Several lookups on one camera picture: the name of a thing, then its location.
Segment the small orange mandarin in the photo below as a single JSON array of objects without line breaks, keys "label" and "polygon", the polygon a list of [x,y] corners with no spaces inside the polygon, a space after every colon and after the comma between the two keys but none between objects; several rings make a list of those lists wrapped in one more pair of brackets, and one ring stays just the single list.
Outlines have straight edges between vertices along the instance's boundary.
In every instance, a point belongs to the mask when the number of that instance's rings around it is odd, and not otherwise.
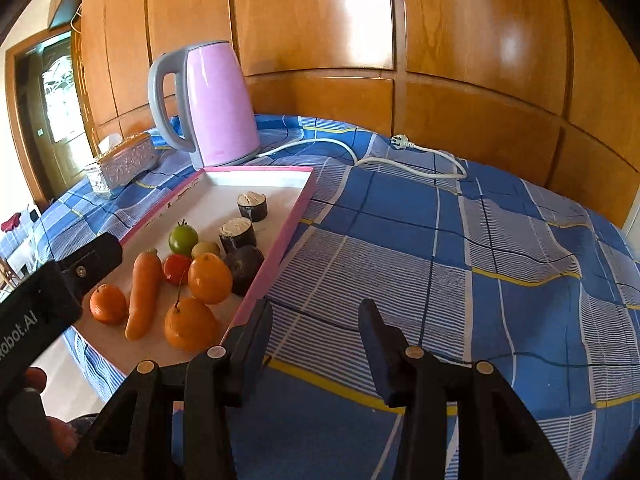
[{"label": "small orange mandarin", "polygon": [[122,324],[128,316],[127,299],[113,284],[99,285],[90,297],[89,307],[92,316],[106,325]]}]

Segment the orange carrot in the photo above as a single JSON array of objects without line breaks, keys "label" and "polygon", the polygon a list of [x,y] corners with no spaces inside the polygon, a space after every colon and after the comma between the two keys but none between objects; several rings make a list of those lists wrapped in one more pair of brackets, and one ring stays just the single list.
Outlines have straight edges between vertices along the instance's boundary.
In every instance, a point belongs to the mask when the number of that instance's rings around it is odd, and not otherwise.
[{"label": "orange carrot", "polygon": [[140,252],[134,260],[131,275],[129,314],[125,328],[128,340],[139,340],[149,333],[162,281],[162,263],[156,249]]}]

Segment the red tomato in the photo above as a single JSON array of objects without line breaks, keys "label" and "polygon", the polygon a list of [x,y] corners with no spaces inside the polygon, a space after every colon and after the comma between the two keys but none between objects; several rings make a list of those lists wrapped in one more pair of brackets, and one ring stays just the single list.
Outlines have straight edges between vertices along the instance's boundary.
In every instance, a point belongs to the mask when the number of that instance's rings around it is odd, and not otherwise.
[{"label": "red tomato", "polygon": [[182,285],[188,279],[192,259],[185,255],[170,254],[163,261],[165,281],[171,285]]}]

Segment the green tomato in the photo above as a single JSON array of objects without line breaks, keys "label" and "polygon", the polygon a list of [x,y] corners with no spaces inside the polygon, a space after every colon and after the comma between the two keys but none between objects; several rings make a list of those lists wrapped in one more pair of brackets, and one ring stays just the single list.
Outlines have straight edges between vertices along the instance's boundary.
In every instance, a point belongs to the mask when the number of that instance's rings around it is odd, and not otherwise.
[{"label": "green tomato", "polygon": [[186,220],[182,220],[169,233],[168,247],[174,254],[190,257],[193,247],[199,241],[198,231]]}]

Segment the small yellow-green fruit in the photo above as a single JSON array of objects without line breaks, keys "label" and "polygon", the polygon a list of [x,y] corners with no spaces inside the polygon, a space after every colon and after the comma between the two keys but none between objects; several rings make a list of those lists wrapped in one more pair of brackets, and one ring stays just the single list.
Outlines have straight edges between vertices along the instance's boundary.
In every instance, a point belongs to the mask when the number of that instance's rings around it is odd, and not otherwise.
[{"label": "small yellow-green fruit", "polygon": [[195,259],[204,254],[213,254],[219,257],[221,250],[215,242],[204,242],[204,240],[202,240],[192,247],[191,258]]}]

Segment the orange mandarin with stem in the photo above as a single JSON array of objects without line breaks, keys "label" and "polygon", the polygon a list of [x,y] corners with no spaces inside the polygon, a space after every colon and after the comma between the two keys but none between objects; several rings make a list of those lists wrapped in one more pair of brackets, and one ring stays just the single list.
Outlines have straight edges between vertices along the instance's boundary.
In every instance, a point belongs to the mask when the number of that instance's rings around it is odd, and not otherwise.
[{"label": "orange mandarin with stem", "polygon": [[166,312],[164,336],[172,348],[195,354],[218,344],[222,327],[212,310],[181,285],[175,303]]}]

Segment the large orange mandarin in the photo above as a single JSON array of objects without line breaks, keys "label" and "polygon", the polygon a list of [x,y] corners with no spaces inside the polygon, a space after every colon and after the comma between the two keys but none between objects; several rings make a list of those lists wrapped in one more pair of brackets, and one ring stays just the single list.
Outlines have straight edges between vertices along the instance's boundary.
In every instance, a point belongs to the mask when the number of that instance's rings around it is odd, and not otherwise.
[{"label": "large orange mandarin", "polygon": [[224,260],[204,254],[192,260],[188,285],[197,300],[204,304],[220,304],[232,293],[232,275]]}]

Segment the dark purple passion fruit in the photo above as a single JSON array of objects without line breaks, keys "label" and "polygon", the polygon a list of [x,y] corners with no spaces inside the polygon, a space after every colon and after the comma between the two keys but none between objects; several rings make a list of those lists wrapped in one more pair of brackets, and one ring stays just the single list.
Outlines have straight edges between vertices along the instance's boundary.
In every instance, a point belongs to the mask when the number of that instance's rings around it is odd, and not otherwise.
[{"label": "dark purple passion fruit", "polygon": [[250,245],[235,249],[224,257],[224,263],[232,275],[232,292],[236,296],[246,295],[264,261],[262,252]]}]

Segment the silver ornate tissue box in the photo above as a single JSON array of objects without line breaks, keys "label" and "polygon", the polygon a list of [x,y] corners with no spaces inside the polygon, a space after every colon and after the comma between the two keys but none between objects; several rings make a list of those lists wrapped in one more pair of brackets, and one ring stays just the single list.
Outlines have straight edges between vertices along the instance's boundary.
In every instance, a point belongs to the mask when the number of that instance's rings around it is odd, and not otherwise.
[{"label": "silver ornate tissue box", "polygon": [[160,159],[152,136],[138,133],[99,155],[86,168],[86,176],[96,194],[112,197],[142,172],[153,169]]}]

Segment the pink shallow tray box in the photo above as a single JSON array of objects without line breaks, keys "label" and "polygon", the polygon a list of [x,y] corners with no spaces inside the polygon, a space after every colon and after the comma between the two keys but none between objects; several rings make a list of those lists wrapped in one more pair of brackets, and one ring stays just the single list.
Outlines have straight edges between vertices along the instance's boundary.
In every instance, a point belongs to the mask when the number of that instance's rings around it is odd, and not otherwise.
[{"label": "pink shallow tray box", "polygon": [[198,171],[122,239],[122,262],[85,296],[76,332],[124,374],[221,344],[276,279],[314,182],[310,167]]}]

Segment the wooden door with glass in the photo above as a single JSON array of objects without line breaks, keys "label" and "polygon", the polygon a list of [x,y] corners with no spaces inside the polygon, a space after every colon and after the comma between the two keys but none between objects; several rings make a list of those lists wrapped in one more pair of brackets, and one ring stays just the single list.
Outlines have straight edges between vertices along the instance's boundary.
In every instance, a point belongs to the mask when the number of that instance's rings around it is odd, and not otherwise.
[{"label": "wooden door with glass", "polygon": [[6,106],[18,163],[39,210],[75,185],[94,159],[77,94],[77,50],[68,26],[6,51]]}]

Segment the pink electric kettle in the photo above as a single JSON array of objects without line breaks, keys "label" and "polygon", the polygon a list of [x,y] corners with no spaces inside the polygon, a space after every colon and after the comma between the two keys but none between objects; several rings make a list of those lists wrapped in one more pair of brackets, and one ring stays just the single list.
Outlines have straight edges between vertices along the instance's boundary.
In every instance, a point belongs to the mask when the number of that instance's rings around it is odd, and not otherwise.
[{"label": "pink electric kettle", "polygon": [[[175,77],[180,129],[169,121],[164,79]],[[260,140],[238,59],[227,41],[194,44],[163,54],[148,78],[149,107],[165,142],[190,156],[196,170],[234,166],[257,156]]]}]

